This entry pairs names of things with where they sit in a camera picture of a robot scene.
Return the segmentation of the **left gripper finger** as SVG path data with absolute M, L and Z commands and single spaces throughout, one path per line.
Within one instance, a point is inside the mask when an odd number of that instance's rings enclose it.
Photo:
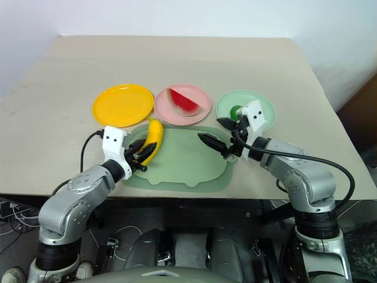
M 133 154 L 133 159 L 136 161 L 145 161 L 147 160 L 155 151 L 157 147 L 157 142 L 149 143 L 145 148 L 139 152 Z
M 138 140 L 132 142 L 129 145 L 128 149 L 131 150 L 131 151 L 137 152 L 137 151 L 141 150 L 145 141 L 146 141 L 146 139 L 138 139 Z

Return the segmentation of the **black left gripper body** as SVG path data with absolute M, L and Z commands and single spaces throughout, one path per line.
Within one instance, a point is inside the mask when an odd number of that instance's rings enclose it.
M 124 152 L 124 157 L 125 157 L 126 162 L 131 167 L 131 170 L 132 170 L 133 173 L 137 170 L 139 170 L 141 172 L 146 172 L 147 166 L 142 164 L 143 161 L 136 161 L 136 160 L 133 159 L 133 154 L 135 154 L 135 153 L 137 153 L 137 152 L 134 152 L 134 151 L 127 149 Z

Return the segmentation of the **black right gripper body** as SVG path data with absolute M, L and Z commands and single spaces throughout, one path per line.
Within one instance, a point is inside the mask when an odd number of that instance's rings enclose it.
M 243 143 L 247 142 L 248 138 L 248 130 L 247 128 L 249 127 L 249 121 L 247 119 L 246 115 L 239 115 L 237 122 L 237 127 L 235 129 L 227 129 L 231 131 L 231 146 L 228 148 L 228 150 L 222 154 L 222 156 L 227 159 L 231 155 L 235 155 L 236 157 L 240 157 L 242 155 L 244 146 L 240 141 Z

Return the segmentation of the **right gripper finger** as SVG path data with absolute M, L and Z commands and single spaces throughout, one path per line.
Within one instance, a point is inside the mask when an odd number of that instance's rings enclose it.
M 237 122 L 228 117 L 221 117 L 216 119 L 217 122 L 223 126 L 225 129 L 235 129 L 237 127 Z
M 208 133 L 198 133 L 197 135 L 206 146 L 221 154 L 224 154 L 228 150 L 226 143 L 219 140 L 216 136 Z

